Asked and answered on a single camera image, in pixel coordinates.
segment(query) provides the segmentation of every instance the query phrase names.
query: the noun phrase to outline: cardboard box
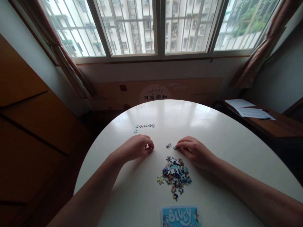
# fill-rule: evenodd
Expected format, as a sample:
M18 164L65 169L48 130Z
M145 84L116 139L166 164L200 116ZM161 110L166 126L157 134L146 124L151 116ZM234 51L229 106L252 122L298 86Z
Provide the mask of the cardboard box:
M223 78L154 80L93 84L97 95L90 99L94 111L129 109L144 102L179 99L210 106Z

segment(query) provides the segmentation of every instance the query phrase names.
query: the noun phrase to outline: cabinet door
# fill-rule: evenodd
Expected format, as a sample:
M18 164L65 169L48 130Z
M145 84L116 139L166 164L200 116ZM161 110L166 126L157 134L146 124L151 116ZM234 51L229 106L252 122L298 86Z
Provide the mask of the cabinet door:
M0 118L0 200L28 203L65 156Z
M0 34L0 107L50 90Z
M0 113L66 154L70 154L87 134L53 92L6 107Z

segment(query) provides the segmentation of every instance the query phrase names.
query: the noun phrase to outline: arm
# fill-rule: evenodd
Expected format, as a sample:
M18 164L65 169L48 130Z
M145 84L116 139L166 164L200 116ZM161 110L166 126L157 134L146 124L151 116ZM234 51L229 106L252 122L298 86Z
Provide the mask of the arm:
M230 187L268 226L303 226L303 204L216 157L194 137L176 148L193 164L208 170Z
M150 154L152 149L154 144L149 136L131 137L108 156L47 226L96 226L122 166Z

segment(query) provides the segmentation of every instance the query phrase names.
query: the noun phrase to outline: pile of puzzle pieces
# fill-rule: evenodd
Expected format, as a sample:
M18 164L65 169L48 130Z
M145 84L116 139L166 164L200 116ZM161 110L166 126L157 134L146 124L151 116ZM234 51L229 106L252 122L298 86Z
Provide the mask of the pile of puzzle pieces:
M136 129L135 129L135 131L134 131L134 133L137 133L138 132L138 130L137 130L137 128L143 128L143 127L155 127L155 124L149 124L149 125L136 125Z
M188 176L187 167L184 165L182 159L177 159L171 156L167 156L168 163L162 170L163 175L158 176L157 182L163 184L165 181L168 185L172 185L171 192L173 193L173 199L178 201L178 192L182 194L184 192L183 186L191 183L191 179Z

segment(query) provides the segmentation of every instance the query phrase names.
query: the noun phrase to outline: window glass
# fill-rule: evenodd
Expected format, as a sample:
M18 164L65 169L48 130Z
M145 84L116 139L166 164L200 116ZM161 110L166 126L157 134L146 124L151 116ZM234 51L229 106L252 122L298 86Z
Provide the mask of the window glass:
M86 0L41 2L49 21L71 57L105 56Z
M104 0L98 10L113 56L155 53L152 0Z
M229 0L215 51L252 49L278 0Z
M217 5L218 0L166 0L165 41L170 45L165 54L205 52Z

